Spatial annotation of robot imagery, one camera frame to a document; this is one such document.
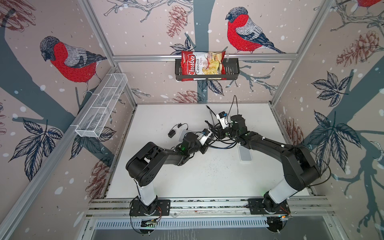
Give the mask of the black power adapter with cord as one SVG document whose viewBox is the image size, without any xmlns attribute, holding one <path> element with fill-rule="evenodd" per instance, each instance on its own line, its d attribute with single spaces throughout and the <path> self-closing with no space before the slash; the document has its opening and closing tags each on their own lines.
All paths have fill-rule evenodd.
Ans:
<svg viewBox="0 0 384 240">
<path fill-rule="evenodd" d="M 179 124 L 176 124 L 176 125 L 174 125 L 174 126 L 171 128 L 171 130 L 169 131 L 169 133 L 168 133 L 168 137 L 169 137 L 169 138 L 172 138 L 172 137 L 176 134 L 176 130 L 175 130 L 175 128 L 176 128 L 176 127 L 177 127 L 177 128 L 180 128 L 181 126 L 184 126 L 184 125 L 187 126 L 187 130 L 188 130 L 189 125 L 188 125 L 187 123 L 179 123 Z"/>
</svg>

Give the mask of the white network switch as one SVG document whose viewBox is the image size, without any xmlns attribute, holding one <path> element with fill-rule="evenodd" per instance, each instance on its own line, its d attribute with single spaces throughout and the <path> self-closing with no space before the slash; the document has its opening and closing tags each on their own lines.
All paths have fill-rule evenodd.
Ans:
<svg viewBox="0 0 384 240">
<path fill-rule="evenodd" d="M 251 163 L 253 158 L 251 151 L 243 146 L 238 146 L 239 158 L 242 163 Z"/>
<path fill-rule="evenodd" d="M 181 133 L 180 133 L 180 137 L 179 137 L 179 142 L 180 142 L 180 143 L 183 142 L 183 139 L 184 139 L 185 135 L 186 135 L 187 133 L 189 133 L 189 132 L 190 132 L 190 131 L 188 131 L 188 130 L 182 130 L 182 131 L 181 131 Z"/>
</svg>

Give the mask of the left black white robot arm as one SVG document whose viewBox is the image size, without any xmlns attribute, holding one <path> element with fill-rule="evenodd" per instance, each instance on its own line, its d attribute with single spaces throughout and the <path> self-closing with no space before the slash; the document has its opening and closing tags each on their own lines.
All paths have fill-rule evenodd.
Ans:
<svg viewBox="0 0 384 240">
<path fill-rule="evenodd" d="M 200 152 L 205 154 L 212 141 L 212 132 L 188 132 L 183 141 L 172 149 L 165 149 L 153 142 L 148 142 L 126 164 L 126 170 L 135 181 L 140 204 L 150 212 L 156 207 L 158 196 L 152 181 L 163 165 L 182 166 Z"/>
</svg>

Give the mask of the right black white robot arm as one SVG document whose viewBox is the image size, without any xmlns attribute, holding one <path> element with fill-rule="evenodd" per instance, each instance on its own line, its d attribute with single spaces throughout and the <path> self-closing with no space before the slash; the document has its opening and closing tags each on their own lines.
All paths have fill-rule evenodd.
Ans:
<svg viewBox="0 0 384 240">
<path fill-rule="evenodd" d="M 231 116 L 228 120 L 228 114 L 221 112 L 216 117 L 222 126 L 219 137 L 228 137 L 242 147 L 266 154 L 282 164 L 284 178 L 264 194 L 263 205 L 268 213 L 275 213 L 286 199 L 321 177 L 316 161 L 305 147 L 285 145 L 249 131 L 242 115 Z"/>
</svg>

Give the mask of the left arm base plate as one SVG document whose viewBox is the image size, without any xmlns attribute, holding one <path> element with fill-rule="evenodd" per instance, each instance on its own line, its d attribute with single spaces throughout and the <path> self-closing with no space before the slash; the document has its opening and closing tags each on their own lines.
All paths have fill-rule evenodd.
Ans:
<svg viewBox="0 0 384 240">
<path fill-rule="evenodd" d="M 149 206 L 146 206 L 140 200 L 134 199 L 130 203 L 129 215 L 130 217 L 169 216 L 170 208 L 170 200 L 155 199 Z"/>
</svg>

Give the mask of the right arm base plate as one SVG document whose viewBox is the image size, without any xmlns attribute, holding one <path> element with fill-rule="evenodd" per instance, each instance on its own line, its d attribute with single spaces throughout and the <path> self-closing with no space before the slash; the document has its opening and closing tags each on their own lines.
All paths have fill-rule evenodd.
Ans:
<svg viewBox="0 0 384 240">
<path fill-rule="evenodd" d="M 248 203 L 245 205 L 250 210 L 251 215 L 290 215 L 287 201 L 283 201 L 280 204 L 276 204 L 270 199 L 253 198 L 248 199 Z"/>
</svg>

